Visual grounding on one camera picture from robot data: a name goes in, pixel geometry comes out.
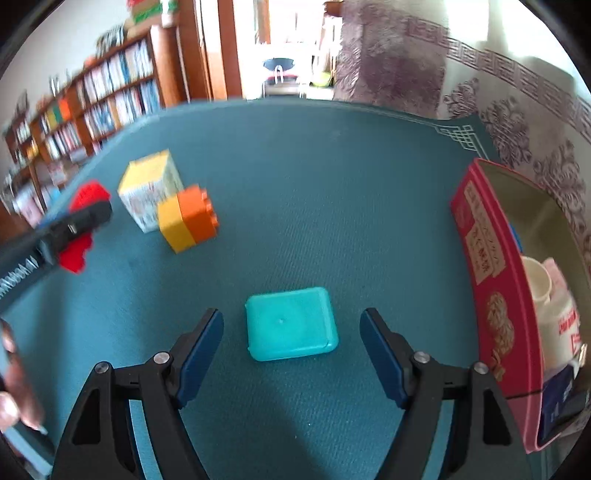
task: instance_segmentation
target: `wall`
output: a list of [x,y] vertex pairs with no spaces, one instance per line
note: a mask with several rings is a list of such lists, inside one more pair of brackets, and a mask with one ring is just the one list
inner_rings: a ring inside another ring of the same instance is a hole
[[[31,111],[49,92],[50,75],[63,82],[82,68],[95,52],[96,39],[127,18],[125,0],[65,0],[31,34],[0,79],[0,125],[14,114],[23,90],[28,93]],[[11,163],[4,139],[0,140],[0,179]]]

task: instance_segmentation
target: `orange book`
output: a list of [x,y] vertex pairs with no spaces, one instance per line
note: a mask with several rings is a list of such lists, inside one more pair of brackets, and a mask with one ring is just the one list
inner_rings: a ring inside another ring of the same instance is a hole
[[70,106],[68,105],[68,101],[63,98],[58,101],[58,105],[60,107],[60,115],[64,122],[67,122],[70,118],[72,118],[72,113],[70,112]]

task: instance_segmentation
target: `blue box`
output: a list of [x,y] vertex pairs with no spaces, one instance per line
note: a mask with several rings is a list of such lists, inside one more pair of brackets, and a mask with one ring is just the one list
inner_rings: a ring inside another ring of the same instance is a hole
[[253,295],[245,307],[248,351],[259,362],[327,353],[339,344],[325,288]]

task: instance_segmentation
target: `yellow lego brick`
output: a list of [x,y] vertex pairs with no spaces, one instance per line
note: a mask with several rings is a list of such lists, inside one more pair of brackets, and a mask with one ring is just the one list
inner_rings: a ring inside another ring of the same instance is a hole
[[158,204],[158,225],[163,237],[175,253],[195,245],[191,232],[183,222],[176,195]]

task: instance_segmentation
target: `person's hand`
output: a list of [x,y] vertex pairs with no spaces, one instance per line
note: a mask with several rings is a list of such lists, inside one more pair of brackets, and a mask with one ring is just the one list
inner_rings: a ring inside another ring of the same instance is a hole
[[0,391],[0,432],[16,425],[19,420],[40,430],[45,416],[43,408],[28,382],[10,325],[2,319],[0,336],[9,361],[8,369],[2,375],[6,391]]

